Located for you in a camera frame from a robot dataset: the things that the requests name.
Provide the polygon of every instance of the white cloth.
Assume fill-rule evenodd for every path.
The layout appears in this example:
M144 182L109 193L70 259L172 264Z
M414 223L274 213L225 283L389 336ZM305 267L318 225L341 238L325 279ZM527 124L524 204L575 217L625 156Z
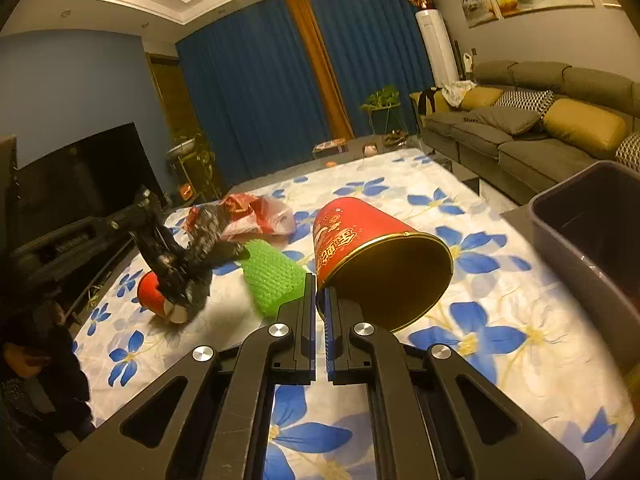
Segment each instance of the white cloth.
M398 339L450 344L576 454L588 478L619 444L633 419L631 403L580 305L507 222L422 152L377 155L254 193L277 196L296 212L296 233L280 248L309 270L315 270L314 213L337 196L357 196L441 236L455 256L454 279ZM167 221L181 243L186 213ZM147 271L137 256L76 338L98 424L194 347L226 348L262 322L235 264L215 270L206 307L180 326L134 303ZM366 390L327 381L323 329L318 318L317 380L276 390L267 478L375 478ZM118 370L124 354L126 366Z
M456 81L442 87L442 96L446 99L447 103L454 108L458 108L462 99L465 98L466 93L476 86L478 85L473 81Z

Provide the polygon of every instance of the sofa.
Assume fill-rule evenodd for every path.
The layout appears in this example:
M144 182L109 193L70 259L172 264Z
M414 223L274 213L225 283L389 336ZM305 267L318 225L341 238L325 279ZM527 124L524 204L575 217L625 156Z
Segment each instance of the sofa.
M430 113L418 117L420 136L427 145L519 204L596 160L613 159L620 142L640 120L640 83L612 73L560 62L498 60L479 64L474 81L479 89L489 88L498 95L520 89L553 92L553 105L541 123L522 136L468 122L472 110L488 104L468 98L476 89L458 108L451 107L438 91L430 99ZM416 99L414 107L418 116ZM607 126L598 129L595 125L601 119ZM598 136L609 131L610 124L615 132L603 143Z

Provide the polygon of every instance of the metal bolt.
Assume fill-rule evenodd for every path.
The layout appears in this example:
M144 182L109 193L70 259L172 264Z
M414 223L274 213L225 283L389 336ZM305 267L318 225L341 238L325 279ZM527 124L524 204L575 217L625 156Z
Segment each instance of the metal bolt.
M274 337L283 337L289 333L289 327L284 323L274 323L269 327L269 333Z
M358 323L353 327L353 331L358 335L371 335L373 334L373 325L371 323Z
M198 346L191 355L196 361L204 362L208 361L213 357L213 348L210 346Z
M449 359L451 357L451 348L444 345L435 345L431 348L431 355L436 359Z

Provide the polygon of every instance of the blue curtain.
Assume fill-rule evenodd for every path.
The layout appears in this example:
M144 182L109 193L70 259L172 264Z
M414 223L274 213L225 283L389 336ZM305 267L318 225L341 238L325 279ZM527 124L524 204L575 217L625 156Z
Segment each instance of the blue curtain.
M226 184L305 162L331 139L284 0L238 10L177 44L196 114Z
M351 126L370 135L360 105L376 90L393 84L402 114L416 132L409 93L433 86L429 59L407 0L311 0L331 58Z

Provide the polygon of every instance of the houndstooth pillow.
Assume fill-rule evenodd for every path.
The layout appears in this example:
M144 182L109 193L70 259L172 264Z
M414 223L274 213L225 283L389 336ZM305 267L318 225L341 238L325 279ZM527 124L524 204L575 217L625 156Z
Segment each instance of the houndstooth pillow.
M538 127L542 131L542 119L554 103L554 93L551 90L535 92L531 90L511 90L505 92L495 102L494 106L513 106L516 108L524 108L525 110L533 110L540 114L540 122Z
M640 135L630 134L616 151L616 160L632 170L640 171Z

